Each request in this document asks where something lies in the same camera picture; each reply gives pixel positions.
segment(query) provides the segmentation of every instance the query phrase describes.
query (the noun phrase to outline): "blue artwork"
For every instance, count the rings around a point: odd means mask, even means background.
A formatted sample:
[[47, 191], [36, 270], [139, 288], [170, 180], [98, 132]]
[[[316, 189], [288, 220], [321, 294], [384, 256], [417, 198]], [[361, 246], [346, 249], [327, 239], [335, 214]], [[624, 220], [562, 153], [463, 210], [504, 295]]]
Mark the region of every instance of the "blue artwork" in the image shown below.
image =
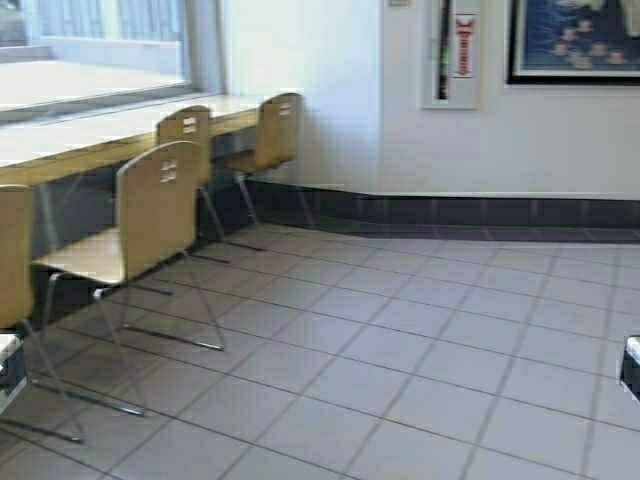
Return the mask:
[[640, 81], [640, 0], [516, 0], [513, 83]]

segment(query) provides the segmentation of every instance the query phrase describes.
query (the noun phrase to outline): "chair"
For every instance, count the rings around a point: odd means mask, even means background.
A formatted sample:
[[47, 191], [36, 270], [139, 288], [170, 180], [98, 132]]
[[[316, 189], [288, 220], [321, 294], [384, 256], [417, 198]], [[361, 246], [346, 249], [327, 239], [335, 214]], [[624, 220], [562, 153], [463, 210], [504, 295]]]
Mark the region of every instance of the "chair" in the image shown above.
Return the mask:
[[[227, 242], [225, 238], [224, 227], [222, 226], [222, 222], [220, 222], [220, 217], [209, 194], [209, 185], [213, 173], [211, 168], [211, 135], [209, 134], [210, 117], [211, 110], [200, 105], [179, 110], [158, 123], [156, 127], [156, 144], [162, 145], [182, 140], [193, 142], [200, 146], [196, 160], [198, 165], [198, 194], [202, 198], [205, 208], [211, 217], [218, 238], [221, 242], [229, 245], [235, 245], [258, 252], [264, 251], [262, 248], [252, 247], [242, 243]], [[198, 258], [229, 263], [228, 260], [211, 257], [198, 256]]]
[[[129, 364], [116, 326], [104, 308], [103, 298], [128, 285], [145, 272], [176, 256], [188, 258], [187, 248], [195, 241], [196, 189], [198, 165], [191, 161], [199, 155], [192, 142], [172, 142], [155, 147], [123, 166], [117, 174], [117, 226], [93, 235], [36, 261], [36, 264], [57, 270], [49, 278], [44, 322], [49, 323], [53, 292], [63, 276], [81, 277], [96, 282], [93, 298], [100, 306], [114, 343], [120, 350], [124, 368], [129, 372], [142, 409], [123, 407], [114, 402], [79, 396], [133, 415], [145, 414], [146, 402], [138, 386], [134, 369]], [[194, 283], [195, 272], [190, 272]], [[224, 351], [224, 336], [211, 312], [204, 293], [196, 289], [216, 329], [220, 344], [194, 342], [131, 325], [123, 328], [161, 336], [216, 351]]]
[[31, 226], [33, 221], [33, 192], [24, 186], [0, 186], [0, 329], [12, 329], [22, 324], [40, 355], [44, 367], [53, 380], [55, 390], [62, 396], [72, 420], [75, 435], [45, 430], [25, 423], [3, 419], [3, 423], [17, 428], [61, 438], [72, 443], [83, 443], [84, 433], [77, 412], [70, 403], [60, 378], [53, 368], [38, 335], [29, 321], [33, 308], [31, 290]]
[[[225, 165], [235, 173], [235, 180], [254, 225], [259, 224], [259, 219], [246, 180], [250, 175], [278, 168], [295, 159], [301, 107], [302, 96], [296, 93], [285, 93], [265, 101], [260, 106], [255, 149], [234, 153], [223, 159]], [[313, 227], [315, 222], [304, 192], [301, 188], [297, 192], [307, 223]]]

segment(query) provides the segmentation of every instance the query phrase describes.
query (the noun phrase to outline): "wooden countertop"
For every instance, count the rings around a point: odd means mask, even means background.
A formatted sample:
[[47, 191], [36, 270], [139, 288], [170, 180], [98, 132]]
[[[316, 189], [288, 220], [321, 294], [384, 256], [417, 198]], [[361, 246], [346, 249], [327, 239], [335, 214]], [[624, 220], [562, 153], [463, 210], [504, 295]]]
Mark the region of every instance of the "wooden countertop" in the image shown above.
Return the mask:
[[191, 96], [45, 125], [5, 127], [0, 129], [0, 184], [38, 185], [132, 158], [154, 145], [161, 119], [188, 106], [211, 109], [212, 137], [253, 127], [260, 101]]

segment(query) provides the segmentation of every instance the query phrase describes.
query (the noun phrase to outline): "floor tile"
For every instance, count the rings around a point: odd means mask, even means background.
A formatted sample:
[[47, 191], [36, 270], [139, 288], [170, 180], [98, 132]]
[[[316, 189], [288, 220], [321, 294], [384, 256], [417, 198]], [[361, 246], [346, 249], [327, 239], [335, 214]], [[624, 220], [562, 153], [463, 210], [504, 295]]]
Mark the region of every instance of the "floor tile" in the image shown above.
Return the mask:
[[540, 362], [598, 373], [600, 341], [594, 338], [530, 327], [519, 356]]
[[[86, 350], [96, 341], [84, 335], [78, 335], [55, 327], [49, 328], [46, 339], [40, 338], [40, 340], [44, 340], [44, 349], [50, 361], [56, 367], [73, 358], [74, 355], [81, 351]], [[29, 338], [24, 342], [24, 354], [30, 370], [41, 372], [45, 369], [45, 364], [38, 349], [35, 348]]]
[[225, 328], [270, 338], [298, 315], [299, 310], [245, 300], [220, 317], [218, 322]]
[[587, 475], [619, 480], [637, 471], [640, 433], [596, 423]]
[[360, 245], [343, 242], [326, 242], [325, 245], [311, 254], [314, 258], [350, 265], [362, 265], [375, 253], [375, 250]]
[[578, 480], [579, 477], [532, 462], [478, 450], [471, 464], [467, 480]]
[[328, 288], [302, 280], [279, 278], [253, 295], [253, 298], [285, 307], [305, 309], [313, 305]]
[[616, 342], [625, 342], [627, 337], [640, 334], [640, 314], [611, 312], [607, 337]]
[[601, 337], [605, 333], [607, 312], [555, 300], [541, 299], [531, 323], [581, 335]]
[[373, 324], [407, 333], [435, 337], [453, 310], [406, 300], [392, 300], [373, 320]]
[[304, 312], [274, 337], [300, 347], [335, 354], [362, 328], [359, 323]]
[[542, 296], [588, 307], [607, 308], [610, 291], [611, 287], [598, 283], [551, 277]]
[[289, 270], [287, 276], [323, 285], [335, 285], [351, 270], [353, 270], [353, 265], [306, 258]]
[[409, 275], [400, 273], [357, 267], [340, 280], [338, 286], [391, 297], [395, 295], [410, 278]]
[[483, 270], [484, 266], [479, 263], [430, 258], [418, 275], [448, 282], [474, 284]]
[[462, 304], [461, 310], [524, 322], [532, 306], [532, 297], [476, 287]]
[[332, 288], [310, 310], [357, 322], [368, 322], [387, 302], [387, 298], [379, 295]]
[[0, 478], [16, 480], [98, 480], [101, 476], [96, 470], [35, 445], [0, 465]]
[[597, 377], [529, 360], [516, 360], [505, 397], [588, 417]]
[[509, 357], [504, 355], [437, 342], [418, 374], [495, 393], [508, 363]]
[[382, 367], [411, 372], [431, 340], [378, 327], [367, 327], [343, 355]]
[[246, 444], [173, 421], [112, 472], [127, 480], [213, 480]]
[[380, 250], [369, 257], [364, 266], [388, 272], [415, 274], [426, 261], [421, 255]]
[[[53, 386], [52, 382], [49, 381], [47, 381], [47, 385]], [[88, 407], [89, 404], [87, 402], [72, 399], [67, 403], [58, 393], [28, 384], [20, 393], [20, 396], [2, 413], [2, 418], [27, 423], [37, 428], [56, 430], [60, 424], [71, 418], [72, 414], [78, 415]], [[14, 428], [6, 424], [0, 424], [0, 426], [7, 432], [15, 433], [27, 440], [42, 441], [44, 438], [38, 432]], [[75, 430], [67, 430], [64, 433], [69, 435], [78, 434]]]
[[180, 418], [254, 441], [296, 397], [290, 393], [234, 377], [225, 377]]
[[442, 240], [430, 238], [389, 238], [384, 240], [380, 248], [402, 253], [430, 255], [443, 245]]
[[459, 283], [415, 277], [398, 292], [397, 297], [437, 307], [455, 308], [469, 288]]
[[470, 446], [383, 422], [349, 474], [366, 480], [456, 479]]
[[613, 265], [615, 263], [616, 250], [617, 247], [615, 245], [563, 245], [558, 255], [564, 258]]
[[336, 473], [285, 457], [262, 448], [253, 448], [225, 477], [225, 480], [340, 480]]
[[216, 266], [215, 269], [216, 273], [200, 284], [200, 287], [239, 297], [250, 297], [277, 278], [268, 273], [252, 272], [232, 267]]
[[[122, 304], [105, 301], [103, 305], [107, 309], [109, 319], [112, 319], [116, 325], [120, 323], [133, 323], [148, 314], [146, 310], [127, 306], [123, 317]], [[67, 315], [56, 322], [54, 328], [70, 330], [97, 338], [111, 336], [111, 330], [102, 316], [100, 307], [95, 304], [73, 312], [71, 315]]]
[[[101, 406], [83, 412], [79, 420], [86, 435], [83, 445], [55, 438], [46, 439], [43, 445], [102, 471], [109, 471], [169, 421], [155, 413], [140, 418]], [[71, 428], [70, 422], [61, 427], [67, 432]]]
[[169, 303], [174, 297], [189, 290], [189, 287], [170, 282], [162, 282], [153, 278], [145, 278], [135, 283], [149, 287], [154, 291], [142, 290], [129, 286], [109, 295], [107, 300], [114, 303], [125, 303], [138, 308], [155, 310]]
[[287, 235], [270, 245], [269, 250], [308, 257], [322, 247], [324, 247], [324, 242], [322, 240]]
[[640, 430], [640, 402], [613, 378], [601, 379], [596, 419]]
[[[140, 381], [140, 388], [151, 409], [175, 416], [220, 377], [219, 373], [195, 365], [165, 360], [144, 376]], [[128, 402], [138, 401], [131, 385], [113, 395]]]
[[638, 295], [638, 291], [629, 288], [616, 288], [613, 309], [634, 315], [640, 314], [640, 295]]
[[487, 263], [497, 250], [496, 244], [491, 242], [446, 242], [433, 255], [463, 262]]
[[307, 396], [380, 416], [407, 375], [339, 358], [309, 387]]
[[[158, 365], [162, 359], [155, 355], [124, 349], [128, 365], [135, 365], [136, 372], [144, 375]], [[76, 385], [82, 385], [100, 393], [110, 393], [130, 381], [122, 363], [119, 350], [111, 343], [96, 343], [73, 361], [58, 369], [60, 376]]]
[[538, 273], [488, 267], [478, 280], [478, 286], [535, 296], [539, 294], [543, 280], [544, 276]]
[[473, 442], [493, 398], [486, 393], [414, 377], [388, 418]]
[[502, 399], [482, 444], [578, 473], [588, 426], [588, 420]]
[[301, 398], [276, 422], [260, 444], [341, 471], [375, 424], [375, 418]]
[[[207, 327], [200, 338], [215, 338], [215, 333], [213, 328]], [[224, 331], [224, 337], [226, 342], [224, 352], [171, 342], [169, 356], [201, 367], [229, 372], [265, 343], [261, 338], [229, 330]]]
[[325, 353], [268, 342], [236, 373], [266, 385], [301, 392], [330, 359], [331, 356]]
[[457, 312], [442, 334], [444, 340], [511, 354], [522, 325], [498, 318]]
[[491, 265], [502, 268], [513, 268], [534, 273], [547, 273], [551, 266], [551, 256], [516, 250], [500, 250], [491, 260]]
[[558, 258], [553, 266], [551, 275], [612, 285], [613, 270], [613, 265], [604, 263]]
[[302, 261], [302, 257], [277, 252], [258, 252], [238, 262], [239, 268], [271, 275], [283, 275]]
[[218, 318], [237, 305], [241, 300], [238, 297], [225, 295], [224, 293], [210, 292], [208, 290], [191, 289], [181, 295], [176, 295], [169, 303], [159, 308], [159, 312], [165, 315], [186, 318], [194, 322], [208, 323], [211, 316]]
[[150, 275], [154, 280], [196, 287], [218, 274], [218, 265], [198, 258], [180, 259]]

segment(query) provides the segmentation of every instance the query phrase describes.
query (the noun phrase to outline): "grout line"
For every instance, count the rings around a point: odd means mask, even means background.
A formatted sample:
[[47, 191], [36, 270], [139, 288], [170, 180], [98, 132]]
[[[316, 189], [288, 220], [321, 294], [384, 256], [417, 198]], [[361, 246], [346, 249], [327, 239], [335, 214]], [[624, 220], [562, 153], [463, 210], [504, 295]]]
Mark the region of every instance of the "grout line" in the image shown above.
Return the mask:
[[[383, 305], [381, 305], [378, 308], [378, 311], [371, 317], [371, 319], [375, 318], [375, 316], [377, 316], [382, 310], [384, 310], [384, 308], [391, 302], [391, 300], [389, 299], [386, 303], [384, 303]], [[327, 370], [329, 370], [329, 368], [331, 368], [331, 366], [337, 361], [338, 356], [342, 353], [344, 353], [349, 346], [356, 340], [356, 338], [358, 338], [360, 336], [360, 334], [367, 328], [367, 325], [362, 325], [362, 327], [356, 331], [351, 338], [340, 348], [340, 350], [336, 353], [335, 356], [333, 356], [333, 358], [331, 358], [331, 360], [329, 360], [323, 368], [321, 368], [316, 375], [314, 375], [309, 382], [307, 382], [307, 384], [302, 388], [302, 390], [298, 393], [298, 396], [292, 400], [284, 409], [282, 412], [280, 412], [280, 414], [276, 415], [276, 417], [266, 426], [266, 428], [256, 437], [256, 439], [254, 440], [253, 444], [254, 446], [260, 446], [259, 442], [267, 435], [267, 433], [269, 431], [271, 431], [271, 428], [273, 426], [276, 425], [276, 423], [278, 423], [282, 418], [284, 418], [284, 416], [293, 408], [294, 404], [297, 404], [301, 398], [306, 398], [305, 394], [307, 392], [307, 390], [311, 387], [311, 385], [313, 385], [315, 383], [315, 381], [320, 378]], [[229, 474], [229, 472], [231, 472], [236, 465], [238, 465], [246, 455], [249, 454], [249, 452], [251, 450], [253, 450], [254, 446], [248, 448], [245, 452], [243, 452], [243, 454], [238, 457], [238, 459], [236, 459], [235, 462], [233, 462], [231, 465], [229, 465], [229, 467], [227, 468], [227, 470], [219, 477], [218, 480], [224, 480], [227, 475]]]
[[[616, 260], [619, 260], [620, 257], [620, 251], [617, 250], [616, 251]], [[616, 267], [614, 268], [613, 271], [613, 276], [614, 276], [614, 283], [618, 283], [619, 280], [619, 276], [620, 276], [620, 268], [616, 265]], [[615, 304], [615, 295], [616, 295], [616, 289], [612, 289], [609, 292], [609, 296], [607, 299], [607, 304], [610, 307], [607, 310], [607, 316], [606, 316], [606, 321], [605, 321], [605, 335], [609, 336], [610, 332], [611, 332], [611, 326], [613, 323], [613, 307]], [[600, 372], [605, 371], [605, 366], [606, 366], [606, 354], [607, 354], [607, 346], [606, 343], [602, 342], [600, 344], [600, 348], [598, 351], [598, 367], [600, 369]], [[589, 411], [589, 416], [593, 419], [591, 421], [589, 421], [588, 424], [588, 430], [587, 430], [587, 437], [585, 440], [585, 445], [584, 448], [582, 450], [582, 458], [580, 460], [580, 474], [581, 475], [587, 475], [587, 472], [589, 470], [589, 461], [591, 459], [591, 453], [593, 452], [593, 447], [594, 447], [594, 442], [595, 442], [595, 428], [596, 428], [596, 420], [597, 420], [597, 416], [598, 416], [598, 407], [600, 405], [600, 399], [602, 396], [602, 389], [603, 389], [604, 385], [603, 385], [603, 381], [602, 381], [602, 377], [597, 377], [596, 378], [596, 385], [595, 385], [595, 389], [593, 391], [592, 397], [591, 397], [591, 408]]]
[[[548, 272], [551, 272], [552, 269], [555, 266], [555, 260], [552, 260], [551, 262], [549, 262], [548, 265]], [[538, 286], [538, 292], [542, 293], [544, 291], [544, 289], [546, 288], [547, 282], [549, 281], [550, 277], [547, 277], [543, 280], [543, 282]], [[498, 409], [498, 405], [501, 401], [501, 397], [504, 394], [504, 390], [507, 386], [507, 382], [509, 380], [509, 378], [511, 377], [511, 374], [513, 372], [513, 369], [515, 367], [516, 364], [516, 358], [515, 355], [517, 353], [519, 353], [519, 351], [522, 349], [522, 347], [524, 346], [524, 341], [526, 338], [526, 334], [527, 331], [529, 330], [529, 325], [531, 323], [531, 320], [533, 318], [534, 312], [536, 311], [537, 308], [537, 304], [539, 303], [539, 299], [534, 300], [534, 302], [532, 303], [532, 305], [529, 307], [529, 312], [527, 312], [527, 316], [526, 316], [526, 321], [524, 322], [524, 324], [522, 325], [520, 332], [518, 334], [518, 338], [516, 340], [516, 344], [513, 347], [512, 350], [512, 354], [513, 357], [509, 358], [509, 361], [507, 363], [507, 367], [505, 368], [502, 377], [500, 379], [500, 383], [498, 384], [498, 388], [496, 389], [496, 393], [494, 398], [491, 399], [491, 403], [489, 405], [489, 408], [485, 414], [485, 417], [483, 419], [483, 422], [480, 426], [480, 429], [478, 430], [478, 432], [476, 433], [476, 437], [475, 437], [475, 441], [474, 443], [476, 445], [474, 445], [471, 448], [471, 451], [469, 452], [469, 455], [467, 457], [467, 460], [464, 464], [464, 467], [462, 469], [462, 473], [460, 474], [460, 480], [466, 480], [469, 472], [471, 471], [471, 467], [475, 461], [475, 457], [477, 455], [478, 452], [478, 446], [481, 446], [483, 444], [483, 440], [484, 437], [487, 433], [487, 431], [489, 430], [489, 425], [491, 424], [491, 421], [493, 420], [493, 417]]]
[[[492, 258], [495, 257], [495, 255], [497, 255], [497, 251], [493, 254]], [[478, 281], [480, 279], [480, 277], [482, 276], [482, 274], [486, 270], [486, 268], [487, 267], [485, 266], [485, 268], [483, 270], [481, 270], [481, 271], [479, 271], [477, 273], [476, 281]], [[471, 295], [472, 291], [473, 291], [473, 288], [469, 288], [465, 292], [465, 294], [462, 296], [462, 298], [458, 301], [457, 306], [462, 306], [464, 304], [464, 302], [466, 301], [466, 299], [469, 297], [469, 295]], [[438, 330], [438, 333], [436, 335], [437, 338], [440, 338], [440, 337], [442, 337], [442, 335], [444, 335], [444, 332], [449, 328], [449, 325], [453, 322], [453, 319], [455, 318], [457, 313], [458, 313], [457, 308], [452, 309], [447, 321]], [[435, 348], [436, 345], [437, 345], [437, 340], [431, 342], [427, 346], [427, 348], [425, 349], [425, 351], [421, 355], [420, 359], [416, 362], [416, 365], [414, 366], [414, 368], [410, 372], [410, 375], [407, 376], [407, 378], [404, 380], [404, 382], [401, 385], [401, 387], [398, 389], [396, 394], [393, 396], [393, 398], [391, 399], [391, 401], [389, 402], [389, 404], [385, 408], [384, 412], [381, 415], [381, 418], [378, 419], [378, 421], [376, 422], [376, 425], [369, 432], [369, 434], [365, 437], [364, 441], [359, 446], [358, 450], [356, 450], [354, 456], [351, 458], [351, 460], [349, 461], [349, 463], [347, 464], [347, 466], [343, 470], [343, 472], [342, 472], [343, 475], [348, 474], [348, 472], [354, 467], [354, 465], [356, 464], [356, 462], [358, 461], [360, 456], [365, 451], [366, 447], [370, 444], [370, 442], [373, 439], [373, 437], [376, 435], [376, 433], [382, 427], [384, 419], [389, 416], [390, 412], [393, 410], [393, 408], [398, 403], [400, 398], [402, 398], [404, 393], [407, 391], [407, 389], [409, 388], [409, 385], [413, 382], [414, 375], [417, 374], [420, 371], [420, 368], [422, 367], [422, 365], [424, 364], [425, 360], [428, 358], [429, 354], [433, 351], [433, 349]]]

